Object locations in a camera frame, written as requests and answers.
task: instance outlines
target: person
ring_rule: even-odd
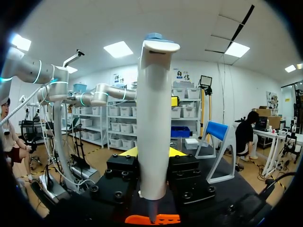
[[[3,120],[9,114],[9,105],[10,98],[1,106],[1,120]],[[9,121],[6,121],[2,126],[1,140],[3,144],[4,156],[9,167],[12,168],[14,162],[21,163],[21,161],[24,159],[28,180],[31,182],[33,180],[30,171],[29,155],[29,152],[32,149],[31,146],[26,145],[24,141],[17,136],[13,125]]]
[[[254,135],[252,129],[252,124],[255,124],[258,120],[259,114],[251,111],[247,116],[247,120],[241,122],[236,130],[237,153],[245,156],[245,161],[258,158],[256,155],[258,136]]]

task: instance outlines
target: white cylindrical tube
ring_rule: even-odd
[[[161,199],[166,192],[171,126],[173,42],[145,40],[139,64],[137,89],[137,138],[141,195]]]

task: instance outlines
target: cardboard box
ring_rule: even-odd
[[[271,115],[270,109],[252,109],[256,111],[260,117],[269,117]]]
[[[279,116],[268,116],[267,119],[269,120],[269,125],[271,125],[273,129],[280,128],[281,118]]]

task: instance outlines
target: computer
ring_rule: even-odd
[[[254,129],[259,131],[267,131],[266,125],[267,125],[267,117],[259,117],[259,120],[256,122],[256,126],[254,127]]]
[[[76,124],[80,117],[75,117],[74,120],[72,121],[72,124],[68,124],[67,127],[61,128],[61,131],[70,131],[72,130],[72,127],[76,127]]]

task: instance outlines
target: black shirt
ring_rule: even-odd
[[[254,131],[251,124],[247,121],[241,122],[236,130],[236,146],[237,153],[241,153],[245,150],[245,146],[248,142],[252,142],[254,139]]]

